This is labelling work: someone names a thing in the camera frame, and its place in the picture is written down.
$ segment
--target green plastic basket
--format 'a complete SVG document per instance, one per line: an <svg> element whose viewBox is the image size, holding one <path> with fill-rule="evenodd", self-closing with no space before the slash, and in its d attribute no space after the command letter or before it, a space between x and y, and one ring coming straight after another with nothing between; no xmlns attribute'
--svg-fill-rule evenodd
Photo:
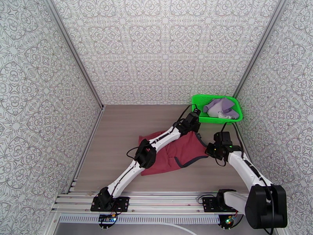
<svg viewBox="0 0 313 235"><path fill-rule="evenodd" d="M239 118L237 119L227 119L227 118L217 118L217 117L209 117L207 113L203 112L203 107L209 104L213 99L220 99L220 98L227 98L235 103L232 107L239 114ZM242 111L240 109L239 103L237 99L230 97L230 96L220 96L220 95L209 95L209 94L196 94L191 98L192 104L196 104L197 108L201 110L199 116L199 122L201 123L235 123L242 120Z"/></svg>

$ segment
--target wooden floor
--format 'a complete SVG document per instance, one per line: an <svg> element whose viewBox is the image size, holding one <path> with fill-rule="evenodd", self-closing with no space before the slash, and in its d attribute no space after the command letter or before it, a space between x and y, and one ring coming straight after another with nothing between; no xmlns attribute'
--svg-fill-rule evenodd
<svg viewBox="0 0 313 235"><path fill-rule="evenodd" d="M126 152L138 146L138 136L167 130L185 109L185 105L109 105L79 174L75 191L99 191L112 183L131 163ZM199 133L205 143L213 142L222 125L202 123ZM226 129L238 145L231 125ZM208 192L247 188L230 166L220 167L211 157L201 159L177 171L137 176L125 191L197 191Z"/></svg>

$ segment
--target lavender cloth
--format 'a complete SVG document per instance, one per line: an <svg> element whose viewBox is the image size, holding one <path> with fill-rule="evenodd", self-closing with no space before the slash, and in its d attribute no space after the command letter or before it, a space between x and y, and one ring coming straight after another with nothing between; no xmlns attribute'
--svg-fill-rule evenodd
<svg viewBox="0 0 313 235"><path fill-rule="evenodd" d="M223 112L224 115L237 119L239 114L232 109L234 105L235 103L227 98L214 99L203 107L203 112L214 118L218 118L218 112Z"/></svg>

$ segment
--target red cloth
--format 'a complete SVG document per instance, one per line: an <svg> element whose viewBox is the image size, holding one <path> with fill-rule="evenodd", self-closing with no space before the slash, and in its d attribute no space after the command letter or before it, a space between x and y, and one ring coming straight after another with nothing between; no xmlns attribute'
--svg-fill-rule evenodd
<svg viewBox="0 0 313 235"><path fill-rule="evenodd" d="M143 139L151 140L165 131L155 132L148 136L139 136L139 144ZM179 139L169 143L157 154L155 163L149 169L141 172L141 175L153 175L165 173L187 167L205 155L206 147L201 144L194 132L189 132Z"/></svg>

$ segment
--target wallpaper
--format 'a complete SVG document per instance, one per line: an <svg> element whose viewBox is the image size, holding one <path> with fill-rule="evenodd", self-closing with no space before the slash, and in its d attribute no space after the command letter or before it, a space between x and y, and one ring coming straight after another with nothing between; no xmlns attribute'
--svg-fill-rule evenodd
<svg viewBox="0 0 313 235"><path fill-rule="evenodd" d="M232 96L278 0L54 0L103 104Z"/></svg>
<svg viewBox="0 0 313 235"><path fill-rule="evenodd" d="M100 107L42 0L0 12L0 234L41 234Z"/></svg>
<svg viewBox="0 0 313 235"><path fill-rule="evenodd" d="M290 0L238 100L253 162L287 192L289 229L313 234L313 0Z"/></svg>

